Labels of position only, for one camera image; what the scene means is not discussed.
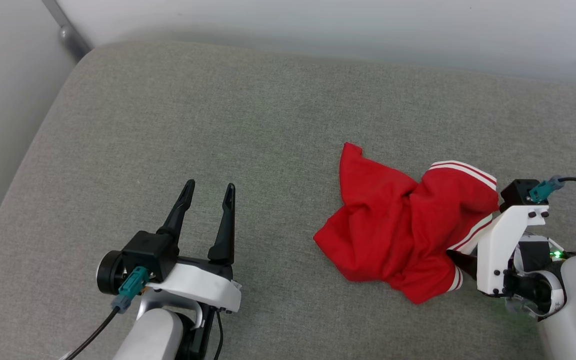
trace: white wall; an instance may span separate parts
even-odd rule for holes
[[[41,0],[0,0],[0,203],[74,60]]]
[[[94,46],[170,38],[576,82],[576,0],[57,0]]]

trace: teal connector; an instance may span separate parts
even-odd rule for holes
[[[561,176],[553,176],[548,181],[542,181],[541,184],[533,187],[528,193],[530,194],[530,200],[533,203],[543,203],[548,199],[554,191],[558,191],[564,187],[564,183],[560,181]]]
[[[143,266],[135,267],[121,287],[119,287],[119,294],[110,303],[112,308],[114,309],[116,306],[119,308],[119,314],[125,313],[135,296],[146,287],[150,278],[148,269]]]

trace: sofa cushion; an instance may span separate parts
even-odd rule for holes
[[[0,208],[0,359],[55,360],[87,338],[111,310],[101,258],[156,230],[190,178],[186,256],[206,257],[226,185],[237,187],[242,303],[222,316],[222,360],[542,358],[535,321],[471,279],[413,305],[385,283],[343,278],[313,234],[341,205],[344,142],[417,180],[440,160],[501,187],[576,176],[576,85],[174,41],[98,48]],[[576,184],[550,213],[539,233],[576,250]],[[111,359],[137,307],[80,358]]]

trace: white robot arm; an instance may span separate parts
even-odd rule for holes
[[[241,286],[233,280],[231,266],[235,187],[229,184],[226,189],[221,224],[208,259],[179,256],[181,226],[194,189],[194,180],[189,180],[155,234],[137,232],[121,251],[107,253],[97,269],[97,286],[101,292],[117,296],[112,307],[119,307],[119,313],[144,289],[137,320],[114,360],[203,360],[215,317],[221,337],[215,359],[219,356],[224,336],[220,313],[236,313],[242,302]],[[131,287],[136,290],[124,296],[126,284],[135,283],[136,272],[141,272],[142,278],[137,276]],[[191,310],[193,318],[164,307]],[[66,359],[76,356],[76,351]]]
[[[502,213],[478,233],[475,254],[449,250],[455,264],[490,297],[504,297],[509,310],[537,319],[549,360],[576,359],[576,252],[548,237],[526,232],[545,225],[548,202],[535,203],[529,190],[537,180],[519,179],[502,197]]]

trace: red cloth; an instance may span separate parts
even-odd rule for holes
[[[343,207],[314,240],[346,279],[385,281],[415,304],[461,287],[446,250],[473,250],[473,236],[498,209],[493,176],[441,161],[417,183],[346,143],[339,181]]]

